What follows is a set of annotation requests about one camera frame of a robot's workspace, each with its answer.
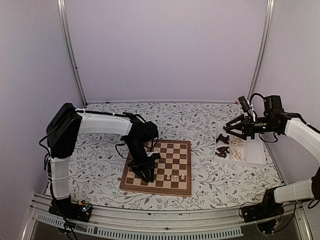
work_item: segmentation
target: robotic arm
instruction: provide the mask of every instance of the robotic arm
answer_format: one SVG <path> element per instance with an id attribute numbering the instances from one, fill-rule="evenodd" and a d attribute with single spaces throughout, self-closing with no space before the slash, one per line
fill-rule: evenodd
<path id="1" fill-rule="evenodd" d="M 160 158 L 160 154 L 148 156 L 144 147 L 144 143 L 158 137 L 154 123 L 146 122 L 138 114 L 86 111 L 65 103 L 48 125 L 45 137 L 50 149 L 47 162 L 52 195 L 49 212 L 52 214 L 89 221 L 92 205 L 84 201 L 71 203 L 68 177 L 69 160 L 75 150 L 77 137 L 90 133 L 121 135 L 133 158 L 129 167 L 145 182 L 154 181 L 155 160 Z"/>
<path id="2" fill-rule="evenodd" d="M 257 117 L 253 106 L 244 96 L 239 102 L 246 115 L 242 114 L 226 124 L 224 130 L 246 140 L 256 133 L 274 132 L 286 135 L 307 149 L 320 163 L 320 132 L 307 124 L 299 113 L 285 112 L 280 96 L 263 97 L 264 116 Z M 268 189 L 261 203 L 242 207 L 245 222 L 275 217 L 284 213 L 282 203 L 320 199 L 320 168 L 311 179 L 286 186 Z"/>

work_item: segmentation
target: dark chess piece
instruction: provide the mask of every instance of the dark chess piece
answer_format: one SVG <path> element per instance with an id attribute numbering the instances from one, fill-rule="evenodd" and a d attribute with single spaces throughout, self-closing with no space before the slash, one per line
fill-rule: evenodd
<path id="1" fill-rule="evenodd" d="M 222 133 L 220 133 L 220 135 L 217 137 L 215 142 L 217 143 L 219 141 L 222 141 L 224 144 L 229 144 L 229 139 L 230 139 L 229 135 L 223 136 Z"/>
<path id="2" fill-rule="evenodd" d="M 227 152 L 228 154 L 230 153 L 229 152 L 229 147 L 228 146 L 221 146 L 221 147 L 218 147 L 217 150 L 222 153 L 222 152 Z"/>

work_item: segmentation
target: metal frame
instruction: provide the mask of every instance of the metal frame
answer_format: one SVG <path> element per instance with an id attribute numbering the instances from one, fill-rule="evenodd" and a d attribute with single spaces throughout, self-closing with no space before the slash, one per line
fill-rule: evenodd
<path id="1" fill-rule="evenodd" d="M 255 92 L 257 84 L 258 84 L 259 75 L 260 75 L 262 63 L 263 63 L 264 56 L 265 56 L 266 46 L 267 46 L 267 42 L 268 42 L 268 38 L 269 38 L 271 22 L 272 22 L 272 15 L 274 12 L 274 5 L 275 5 L 274 0 L 268 0 L 267 5 L 266 5 L 263 34 L 262 34 L 259 54 L 258 54 L 258 58 L 256 60 L 256 65 L 255 65 L 255 69 L 253 72 L 253 77 L 252 77 L 252 81 L 250 84 L 247 99 L 249 99 L 251 97 L 251 95 Z"/>
<path id="2" fill-rule="evenodd" d="M 88 105 L 88 102 L 86 99 L 84 88 L 83 88 L 81 80 L 80 80 L 80 74 L 78 71 L 77 63 L 76 63 L 75 53 L 74 53 L 72 43 L 71 43 L 65 0 L 57 0 L 57 5 L 58 5 L 58 11 L 59 11 L 59 16 L 60 16 L 63 37 L 64 37 L 64 41 L 65 41 L 65 46 L 66 46 L 66 50 L 67 50 L 67 53 L 69 56 L 76 89 L 78 91 L 82 105 L 83 105 L 83 107 L 85 107 L 86 105 Z"/>
<path id="3" fill-rule="evenodd" d="M 35 193 L 29 207 L 29 219 L 23 231 L 22 240 L 29 240 L 35 221 L 44 222 L 54 226 L 61 226 L 62 217 L 48 213 L 51 197 Z M 135 210 L 103 206 L 93 206 L 89 223 L 71 221 L 76 223 L 75 231 L 78 233 L 105 237 L 108 239 L 129 239 L 125 234 L 136 236 L 163 236 L 162 240 L 182 239 L 181 236 L 197 236 L 197 239 L 208 239 L 210 234 L 230 233 L 236 231 L 241 235 L 239 228 L 252 223 L 245 223 L 238 215 L 239 206 L 207 209 L 207 210 Z M 286 215 L 292 214 L 294 205 L 284 205 Z M 302 240 L 312 240 L 309 224 L 301 204 L 297 205 L 295 218 Z M 265 222 L 273 218 L 257 221 Z"/>

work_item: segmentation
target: leaf pattern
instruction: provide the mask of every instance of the leaf pattern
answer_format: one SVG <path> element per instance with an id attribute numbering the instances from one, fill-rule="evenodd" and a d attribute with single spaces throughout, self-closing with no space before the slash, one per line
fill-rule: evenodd
<path id="1" fill-rule="evenodd" d="M 160 139 L 191 141 L 191 197 L 159 196 L 120 190 L 125 159 L 115 151 L 121 136 L 84 134 L 77 138 L 69 162 L 69 190 L 74 201 L 141 210 L 202 210 L 260 202 L 266 189 L 281 184 L 264 147 L 264 168 L 215 163 L 216 121 L 230 121 L 242 113 L 237 104 L 213 103 L 104 103 L 88 110 L 142 115 L 153 121 Z M 119 147 L 126 156 L 128 148 Z"/>

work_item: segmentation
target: plastic tray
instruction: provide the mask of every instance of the plastic tray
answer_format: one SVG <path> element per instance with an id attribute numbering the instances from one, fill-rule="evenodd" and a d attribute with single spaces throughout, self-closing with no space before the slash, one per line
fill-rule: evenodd
<path id="1" fill-rule="evenodd" d="M 220 134 L 224 137 L 229 135 L 229 144 L 218 141 L 215 144 L 215 152 L 218 152 L 219 147 L 229 147 L 229 153 L 226 158 L 215 155 L 214 162 L 237 165 L 243 167 L 263 168 L 266 165 L 266 156 L 264 152 L 263 142 L 258 138 L 251 140 L 242 140 L 231 134 L 227 134 L 223 127 L 227 122 L 217 121 L 215 129 L 215 139 Z"/>

